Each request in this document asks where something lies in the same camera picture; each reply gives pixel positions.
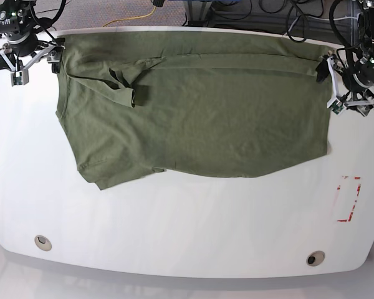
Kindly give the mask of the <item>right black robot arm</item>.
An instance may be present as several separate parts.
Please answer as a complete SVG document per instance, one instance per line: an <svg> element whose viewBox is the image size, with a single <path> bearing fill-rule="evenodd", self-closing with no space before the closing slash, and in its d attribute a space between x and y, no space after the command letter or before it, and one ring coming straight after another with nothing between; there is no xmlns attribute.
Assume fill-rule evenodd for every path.
<svg viewBox="0 0 374 299"><path fill-rule="evenodd" d="M60 72L65 39L55 38L49 29L62 15L66 1L61 1L56 15L38 18L35 1L4 1L0 4L0 37L6 42L0 48L0 70L8 70L11 85L29 82L29 69L41 60Z"/></svg>

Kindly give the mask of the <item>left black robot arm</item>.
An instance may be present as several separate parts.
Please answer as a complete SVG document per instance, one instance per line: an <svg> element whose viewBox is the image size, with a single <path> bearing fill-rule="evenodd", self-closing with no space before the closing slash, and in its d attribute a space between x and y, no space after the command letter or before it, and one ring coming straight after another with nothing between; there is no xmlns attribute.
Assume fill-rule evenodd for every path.
<svg viewBox="0 0 374 299"><path fill-rule="evenodd" d="M327 77L332 79L327 108L336 115L352 110L367 116L374 110L374 1L356 3L360 10L357 41L349 43L337 29L334 12L340 1L334 1L329 9L329 23L342 47L322 56L316 68L318 83Z"/></svg>

